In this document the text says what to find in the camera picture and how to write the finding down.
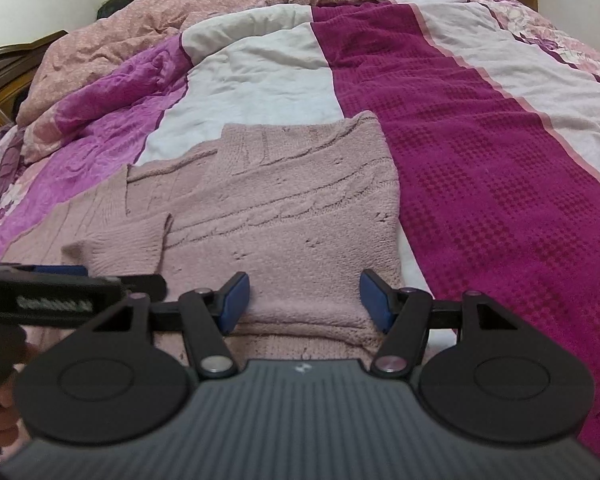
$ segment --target folded sweater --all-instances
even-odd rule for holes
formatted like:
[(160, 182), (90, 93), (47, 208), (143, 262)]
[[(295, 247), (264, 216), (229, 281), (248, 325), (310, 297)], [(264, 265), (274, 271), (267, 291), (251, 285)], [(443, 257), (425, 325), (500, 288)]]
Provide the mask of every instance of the folded sweater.
[[(397, 173), (370, 112), (331, 124), (224, 128), (183, 157), (125, 167), (60, 204), (5, 261), (160, 272), (168, 299), (248, 272), (230, 347), (247, 358), (360, 357), (379, 335), (358, 295), (372, 267), (400, 284)], [(181, 355), (173, 339), (162, 341)]]

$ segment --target hand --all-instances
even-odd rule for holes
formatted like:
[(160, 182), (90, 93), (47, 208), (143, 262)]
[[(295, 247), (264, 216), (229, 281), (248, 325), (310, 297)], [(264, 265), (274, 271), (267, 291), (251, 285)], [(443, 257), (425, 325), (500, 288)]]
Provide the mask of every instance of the hand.
[[(24, 364), (29, 363), (36, 355), (38, 348), (26, 343)], [(18, 419), (20, 415), (13, 403), (13, 385), (17, 372), (13, 372), (4, 384), (0, 386), (0, 447), (13, 444), (18, 437)]]

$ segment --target silver bolt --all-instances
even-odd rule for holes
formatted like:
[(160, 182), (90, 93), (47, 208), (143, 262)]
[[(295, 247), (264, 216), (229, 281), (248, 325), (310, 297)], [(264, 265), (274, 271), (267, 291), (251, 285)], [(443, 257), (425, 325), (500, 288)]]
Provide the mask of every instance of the silver bolt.
[(229, 370), (233, 365), (234, 362), (223, 355), (211, 355), (200, 361), (200, 367), (210, 374), (221, 374)]
[(401, 372), (407, 367), (407, 361), (397, 355), (384, 355), (376, 359), (374, 364), (378, 370), (388, 374)]

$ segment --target round black disc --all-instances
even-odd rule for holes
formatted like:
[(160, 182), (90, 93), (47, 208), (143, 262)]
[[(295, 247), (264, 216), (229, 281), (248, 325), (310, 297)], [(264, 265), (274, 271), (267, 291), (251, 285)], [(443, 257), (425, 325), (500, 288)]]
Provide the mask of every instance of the round black disc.
[(426, 405), (442, 422), (488, 442), (532, 444), (577, 432), (592, 403), (588, 370), (551, 341), (512, 332), (432, 358), (420, 375)]
[(169, 420), (187, 398), (184, 368), (148, 344), (120, 343), (53, 348), (27, 366), (15, 388), (27, 429), (97, 446), (137, 438)]

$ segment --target white logo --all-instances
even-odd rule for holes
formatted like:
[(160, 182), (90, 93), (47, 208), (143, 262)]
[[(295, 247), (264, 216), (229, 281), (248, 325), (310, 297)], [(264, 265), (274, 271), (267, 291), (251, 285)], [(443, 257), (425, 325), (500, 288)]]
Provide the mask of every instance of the white logo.
[(62, 310), (69, 312), (93, 312), (93, 303), (89, 300), (48, 300), (47, 298), (16, 298), (18, 306), (24, 310)]
[(300, 363), (298, 366), (296, 366), (296, 372), (300, 374), (305, 374), (307, 372), (310, 372), (312, 368), (313, 367), (309, 363)]

